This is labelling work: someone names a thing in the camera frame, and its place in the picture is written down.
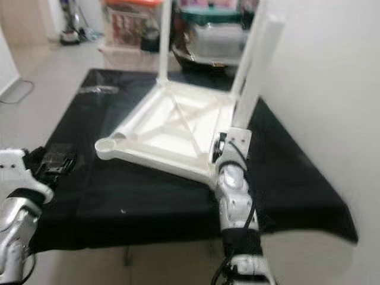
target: table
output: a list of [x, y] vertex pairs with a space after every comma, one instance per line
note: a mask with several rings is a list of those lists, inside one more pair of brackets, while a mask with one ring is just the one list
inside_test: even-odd
[[[175, 73], [181, 82], [228, 90], [223, 74]], [[121, 160], [97, 158], [108, 136], [146, 95], [155, 74], [92, 69], [82, 86], [115, 86], [116, 94], [77, 94], [46, 148], [65, 143], [78, 159], [41, 216], [33, 252], [217, 238], [218, 205], [206, 185]], [[349, 209], [263, 100], [249, 124], [248, 165], [266, 214], [265, 233], [323, 230], [353, 243]]]

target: black cable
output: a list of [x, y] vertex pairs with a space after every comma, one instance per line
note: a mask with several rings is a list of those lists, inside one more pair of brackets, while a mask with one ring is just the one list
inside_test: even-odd
[[[245, 164], [245, 167], [247, 168], [247, 171], [243, 170], [245, 172], [245, 176], [247, 178], [247, 183], [248, 183], [248, 188], [249, 190], [248, 191], [252, 191], [252, 187], [251, 187], [251, 179], [249, 178], [249, 174], [248, 174], [248, 165], [247, 165], [247, 162], [246, 162], [246, 159], [244, 158], [244, 155], [242, 154], [242, 152], [238, 149], [238, 147], [232, 142], [232, 141], [228, 141], [228, 143], [236, 150], [236, 152], [238, 153], [238, 155], [241, 157], [241, 159], [243, 160], [244, 164]], [[244, 240], [244, 237], [247, 235], [248, 233], [248, 229], [249, 229], [249, 224], [251, 223], [253, 217], [254, 217], [254, 214], [255, 214], [255, 205], [254, 203], [252, 202], [252, 206], [251, 206], [251, 209], [249, 210], [249, 214], [248, 214], [248, 217], [245, 221], [245, 224], [243, 226], [243, 230], [244, 230], [244, 233], [243, 235], [240, 237], [240, 240], [239, 242], [237, 243], [238, 244], [238, 248], [241, 247], [241, 243], [242, 241]], [[218, 278], [223, 270], [223, 268], [231, 261], [231, 259], [233, 258], [233, 256], [235, 255], [235, 250], [233, 249], [231, 251], [231, 254], [226, 257], [223, 262], [219, 265], [218, 269], [216, 269], [214, 275], [213, 275], [213, 278], [211, 279], [211, 285], [216, 285], [216, 282], [218, 281]]]
[[30, 93], [33, 92], [34, 90], [34, 82], [30, 81], [30, 80], [22, 80], [22, 82], [26, 82], [26, 83], [29, 83], [30, 84], [30, 89], [27, 93], [25, 93], [20, 99], [18, 99], [17, 101], [15, 102], [6, 102], [6, 101], [2, 101], [0, 100], [0, 103], [2, 104], [6, 104], [6, 105], [17, 105], [19, 104], [21, 101], [23, 101]]
[[31, 269], [29, 270], [28, 274], [24, 277], [24, 279], [21, 281], [20, 284], [24, 284], [26, 281], [29, 280], [30, 276], [33, 274], [34, 269], [36, 269], [36, 264], [37, 264], [37, 256], [35, 254], [31, 255], [32, 257], [32, 264], [31, 264]]

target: gray floor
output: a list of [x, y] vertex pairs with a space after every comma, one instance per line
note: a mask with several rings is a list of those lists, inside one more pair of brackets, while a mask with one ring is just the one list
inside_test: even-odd
[[[125, 69], [152, 70], [143, 56], [140, 61], [135, 56], [130, 62], [128, 58], [124, 60]], [[103, 64], [96, 43], [54, 49], [24, 77], [35, 83], [34, 92], [18, 105], [0, 104], [0, 147], [32, 150], [44, 145], [88, 69], [102, 68]], [[28, 88], [28, 84], [22, 84], [12, 95], [1, 99], [17, 100]], [[221, 260], [220, 251], [210, 250], [209, 241], [132, 246], [129, 266], [124, 265], [125, 248], [50, 251], [38, 254], [36, 272], [27, 284], [174, 284], [178, 280], [189, 285], [207, 284]]]

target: white wall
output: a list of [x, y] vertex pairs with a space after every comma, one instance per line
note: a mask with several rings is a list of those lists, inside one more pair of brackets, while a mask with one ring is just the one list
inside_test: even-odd
[[0, 96], [19, 79], [17, 68], [0, 27]]
[[50, 40], [59, 39], [66, 28], [66, 21], [59, 0], [38, 0], [46, 36]]
[[289, 18], [263, 97], [348, 203], [352, 247], [328, 235], [265, 240], [280, 284], [379, 284], [380, 2], [271, 1]]
[[77, 1], [82, 8], [85, 19], [88, 22], [90, 28], [95, 31], [104, 32], [104, 24], [102, 18], [102, 6], [100, 0], [78, 0]]

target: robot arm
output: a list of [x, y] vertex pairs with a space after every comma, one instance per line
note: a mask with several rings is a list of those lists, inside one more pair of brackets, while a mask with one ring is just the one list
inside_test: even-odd
[[23, 150], [0, 150], [0, 187], [7, 195], [0, 208], [0, 284], [22, 284], [42, 206], [53, 191], [26, 169]]
[[220, 273], [224, 274], [226, 284], [276, 284], [262, 253], [257, 198], [247, 177], [245, 159], [250, 140], [249, 130], [231, 128], [216, 144], [215, 195], [226, 259], [212, 285]]

